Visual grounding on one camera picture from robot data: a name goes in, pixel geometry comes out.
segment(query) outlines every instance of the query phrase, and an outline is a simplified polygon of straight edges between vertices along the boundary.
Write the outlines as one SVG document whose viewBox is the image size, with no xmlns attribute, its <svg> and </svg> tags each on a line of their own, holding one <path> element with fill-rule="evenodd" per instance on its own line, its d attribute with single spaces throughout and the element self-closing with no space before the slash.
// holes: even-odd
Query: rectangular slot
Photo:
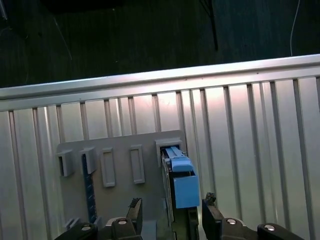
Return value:
<svg viewBox="0 0 320 240">
<path fill-rule="evenodd" d="M 131 158 L 133 182 L 135 184 L 144 184 L 145 170 L 144 170 L 144 160 L 143 160 L 141 145 L 134 145 L 131 147 L 130 158 Z"/>
<path fill-rule="evenodd" d="M 63 163 L 63 160 L 62 160 L 62 156 L 59 156 L 58 160 L 59 160 L 59 166 L 60 166 L 60 174 L 61 174 L 61 176 L 64 176 L 65 175 L 65 171 L 64 171 L 64 163 Z"/>
<path fill-rule="evenodd" d="M 101 155 L 102 155 L 101 172 L 102 172 L 103 186 L 105 186 L 106 188 L 114 187 L 116 185 L 116 178 L 115 178 L 113 149 L 105 148 L 102 150 Z"/>
</svg>

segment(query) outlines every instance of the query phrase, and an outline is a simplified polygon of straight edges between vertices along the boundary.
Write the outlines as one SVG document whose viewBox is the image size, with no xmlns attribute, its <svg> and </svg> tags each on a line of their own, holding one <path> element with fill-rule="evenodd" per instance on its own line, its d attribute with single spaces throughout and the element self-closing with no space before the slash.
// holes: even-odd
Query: wire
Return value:
<svg viewBox="0 0 320 240">
<path fill-rule="evenodd" d="M 292 36 L 294 34 L 294 28 L 295 28 L 295 24 L 296 24 L 299 8 L 300 8 L 300 1 L 301 0 L 298 1 L 298 5 L 296 6 L 295 16 L 294 16 L 294 20 L 293 20 L 293 24 L 292 24 L 292 28 L 291 28 L 291 34 L 290 34 L 290 55 L 291 55 L 291 57 L 293 56 L 293 53 L 292 53 Z"/>
</svg>

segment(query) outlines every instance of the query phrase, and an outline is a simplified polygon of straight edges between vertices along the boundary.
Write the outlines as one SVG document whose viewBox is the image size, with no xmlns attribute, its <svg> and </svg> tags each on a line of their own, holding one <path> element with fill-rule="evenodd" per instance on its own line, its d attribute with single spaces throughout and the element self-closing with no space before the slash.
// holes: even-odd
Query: dark background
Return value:
<svg viewBox="0 0 320 240">
<path fill-rule="evenodd" d="M 37 0 L 6 4 L 0 87 L 288 57 L 298 0 L 213 0 L 218 51 L 199 0 L 125 0 L 58 15 Z M 301 0 L 292 48 L 320 53 L 320 0 Z"/>
</svg>

